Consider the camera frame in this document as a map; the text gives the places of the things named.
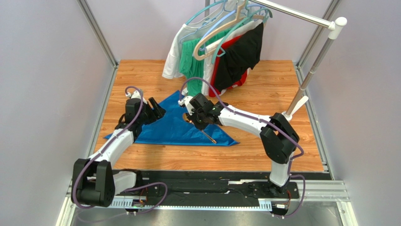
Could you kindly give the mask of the blue cloth napkin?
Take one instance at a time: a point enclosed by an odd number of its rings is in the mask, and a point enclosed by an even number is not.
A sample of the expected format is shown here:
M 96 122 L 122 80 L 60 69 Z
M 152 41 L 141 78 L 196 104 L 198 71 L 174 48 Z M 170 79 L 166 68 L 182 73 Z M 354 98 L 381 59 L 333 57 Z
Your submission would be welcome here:
M 136 144 L 147 145 L 184 145 L 184 146 L 233 146 L 239 144 L 217 125 L 208 125 L 204 132 L 216 143 L 209 140 L 205 134 L 193 125 L 183 120 L 185 108 L 179 107 L 180 92 L 177 90 L 159 105 L 166 110 L 160 120 L 144 125 L 136 139 Z

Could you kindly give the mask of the gold spoon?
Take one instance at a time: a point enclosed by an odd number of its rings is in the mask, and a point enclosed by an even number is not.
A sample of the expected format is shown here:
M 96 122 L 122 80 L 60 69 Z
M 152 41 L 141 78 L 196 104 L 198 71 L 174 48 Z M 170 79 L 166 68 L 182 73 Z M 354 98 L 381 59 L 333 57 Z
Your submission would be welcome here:
M 194 122 L 188 118 L 189 114 L 188 113 L 183 113 L 183 120 L 187 123 L 193 124 Z M 210 135 L 208 135 L 204 130 L 200 129 L 200 131 L 214 144 L 217 144 L 217 141 L 213 139 Z

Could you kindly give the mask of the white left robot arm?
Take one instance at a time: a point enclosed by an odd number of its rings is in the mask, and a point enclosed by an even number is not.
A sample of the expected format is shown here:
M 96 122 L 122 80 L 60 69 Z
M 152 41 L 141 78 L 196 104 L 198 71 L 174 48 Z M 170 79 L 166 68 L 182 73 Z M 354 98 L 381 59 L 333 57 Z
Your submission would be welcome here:
M 138 139 L 144 125 L 161 119 L 166 110 L 154 98 L 146 100 L 140 90 L 126 93 L 125 112 L 106 143 L 73 166 L 71 200 L 79 208 L 109 207 L 115 195 L 134 188 L 137 172 L 113 172 L 120 156 Z

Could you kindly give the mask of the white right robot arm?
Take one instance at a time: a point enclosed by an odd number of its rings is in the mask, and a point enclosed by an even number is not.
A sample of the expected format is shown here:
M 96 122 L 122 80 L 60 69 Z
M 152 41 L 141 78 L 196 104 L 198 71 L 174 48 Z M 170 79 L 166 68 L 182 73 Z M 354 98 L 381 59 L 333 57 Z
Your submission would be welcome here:
M 283 114 L 269 116 L 249 113 L 222 101 L 213 103 L 201 93 L 194 97 L 186 96 L 178 104 L 187 109 L 186 118 L 199 130 L 215 124 L 237 128 L 259 137 L 266 155 L 272 161 L 269 180 L 277 187 L 284 187 L 288 183 L 294 151 L 299 147 L 299 136 Z

